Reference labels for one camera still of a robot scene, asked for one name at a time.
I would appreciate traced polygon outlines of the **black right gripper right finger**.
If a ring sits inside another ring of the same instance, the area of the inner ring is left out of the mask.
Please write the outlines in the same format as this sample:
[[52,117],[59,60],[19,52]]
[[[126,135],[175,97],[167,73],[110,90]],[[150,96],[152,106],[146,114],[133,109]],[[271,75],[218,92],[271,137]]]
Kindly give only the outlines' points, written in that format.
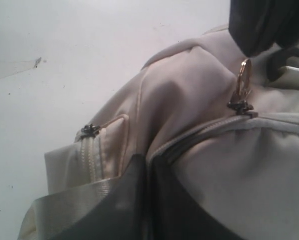
[[150,174],[153,240],[240,240],[190,196],[163,157],[152,160]]

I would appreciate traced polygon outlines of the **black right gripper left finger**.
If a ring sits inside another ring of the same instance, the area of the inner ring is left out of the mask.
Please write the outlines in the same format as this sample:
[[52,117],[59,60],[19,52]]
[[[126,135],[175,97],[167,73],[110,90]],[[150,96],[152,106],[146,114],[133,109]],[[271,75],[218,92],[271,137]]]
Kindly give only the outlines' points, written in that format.
[[109,194],[54,240],[142,240],[146,161],[134,154]]

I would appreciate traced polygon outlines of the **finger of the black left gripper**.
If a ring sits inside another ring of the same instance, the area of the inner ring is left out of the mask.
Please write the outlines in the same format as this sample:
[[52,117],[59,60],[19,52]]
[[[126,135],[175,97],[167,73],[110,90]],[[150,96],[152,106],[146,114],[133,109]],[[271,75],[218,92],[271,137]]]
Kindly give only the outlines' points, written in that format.
[[289,49],[299,44],[299,0],[279,0],[278,3],[283,19],[275,43]]
[[274,43],[270,29],[273,0],[231,0],[228,31],[248,58],[266,51]]

